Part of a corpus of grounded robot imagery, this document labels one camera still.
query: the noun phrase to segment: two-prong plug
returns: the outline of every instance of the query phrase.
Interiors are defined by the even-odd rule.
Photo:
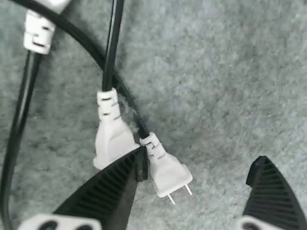
[[[140,144],[147,148],[150,173],[159,197],[168,196],[175,204],[170,194],[184,186],[192,195],[188,187],[188,183],[193,180],[192,174],[176,157],[166,152],[155,133],[151,132],[145,139],[140,139]]]

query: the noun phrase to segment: cable strain relief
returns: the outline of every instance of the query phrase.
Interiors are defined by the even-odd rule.
[[[24,47],[39,54],[48,54],[55,25],[40,14],[28,10],[24,26]]]

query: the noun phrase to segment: black cord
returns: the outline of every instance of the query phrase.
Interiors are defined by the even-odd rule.
[[[24,67],[24,76],[19,90],[17,106],[3,163],[0,188],[0,212],[5,230],[12,230],[12,223],[9,215],[9,197],[12,177],[40,60],[40,54],[28,51]]]
[[[124,0],[112,1],[109,35],[107,38],[107,46],[106,46],[106,64],[102,80],[102,91],[110,91],[112,89],[112,76],[114,71],[114,63],[115,63],[115,56],[116,56],[123,8],[124,8]]]
[[[95,62],[99,65],[101,70],[104,70],[105,65],[105,57],[103,53],[100,51],[100,48],[80,29],[74,26],[71,22],[65,19],[63,16],[53,12],[49,8],[43,6],[42,4],[36,2],[35,0],[10,0],[21,6],[24,6],[30,10],[37,12],[43,17],[47,18],[51,22],[53,22],[58,28],[62,29],[69,35],[71,35],[83,48],[92,56]],[[146,127],[144,120],[138,112],[137,106],[133,101],[133,98],[129,92],[129,90],[124,85],[121,77],[114,70],[113,71],[113,87],[118,90],[118,93],[122,94],[129,106],[134,110],[134,119],[139,128],[138,134],[140,138],[144,139],[149,136],[149,130]]]

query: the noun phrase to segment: power cord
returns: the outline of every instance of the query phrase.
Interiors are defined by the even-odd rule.
[[[124,0],[112,1],[109,35],[106,46],[106,64],[102,80],[102,91],[110,91],[112,89],[112,77],[123,8]]]
[[[53,12],[49,8],[43,6],[40,3],[37,3],[34,0],[11,0],[21,6],[32,10],[41,16],[47,18],[51,22],[53,22],[56,26],[61,28],[63,31],[70,34],[75,40],[77,40],[93,57],[99,67],[103,70],[105,64],[105,58],[101,52],[99,52],[98,46],[92,42],[92,40],[87,37],[82,31],[80,31],[77,27],[67,21],[64,17],[60,16],[59,14]],[[31,101],[31,96],[33,92],[35,78],[38,72],[39,60],[41,55],[35,52],[29,51],[26,59],[26,66],[24,69],[24,78],[20,88],[19,99],[16,106],[15,117],[11,128],[11,133],[9,137],[7,152],[4,159],[3,169],[2,169],[2,177],[1,177],[1,189],[0,189],[0,211],[1,211],[1,218],[3,221],[3,225],[6,230],[12,230],[12,224],[9,216],[9,195],[10,189],[12,184],[12,176],[14,167],[16,164],[16,159],[18,155],[19,145],[22,138],[22,133],[25,126],[25,121],[29,109],[29,104]],[[125,87],[123,81],[121,80],[120,76],[115,71],[110,71],[109,73],[114,74],[115,77],[111,79],[113,82],[113,86],[118,88],[118,91],[123,94],[130,107],[134,109],[135,112],[135,119],[137,125],[139,127],[139,136],[146,137],[149,135],[149,131],[141,117],[138,113],[135,103],[128,91]]]
[[[24,126],[27,120],[41,56],[41,54],[32,51],[28,51],[27,53],[23,80],[19,90],[17,106],[11,127],[6,155],[4,158],[0,188],[0,212],[5,230],[12,230],[12,223],[9,214],[9,197],[12,177],[19,146],[24,132]]]
[[[95,60],[100,69],[102,71],[104,70],[106,58],[104,57],[103,52],[100,51],[99,46],[97,46],[87,35],[85,35],[80,29],[74,26],[63,16],[53,12],[49,8],[43,6],[42,4],[34,0],[10,1],[39,13],[40,15],[54,23],[58,28],[68,33],[91,55],[91,57]],[[134,103],[129,90],[126,88],[123,80],[115,70],[113,71],[113,76],[113,87],[118,88],[118,93],[121,93],[126,98],[129,106],[134,110],[134,118],[139,129],[138,134],[140,138],[148,137],[149,129],[147,128],[142,116],[138,112],[137,106]]]

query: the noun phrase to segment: white plug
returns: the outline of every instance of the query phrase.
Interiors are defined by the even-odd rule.
[[[159,197],[168,196],[175,204],[170,194],[184,186],[192,195],[188,187],[188,183],[193,180],[192,174],[176,157],[165,151],[155,133],[151,132],[147,138],[140,139],[140,144],[147,148],[150,173]]]
[[[94,167],[103,170],[114,161],[140,147],[120,115],[116,89],[97,93],[99,127],[96,135]]]
[[[36,0],[60,14],[71,0]],[[28,10],[25,18],[24,47],[39,54],[49,54],[55,25],[40,14]]]

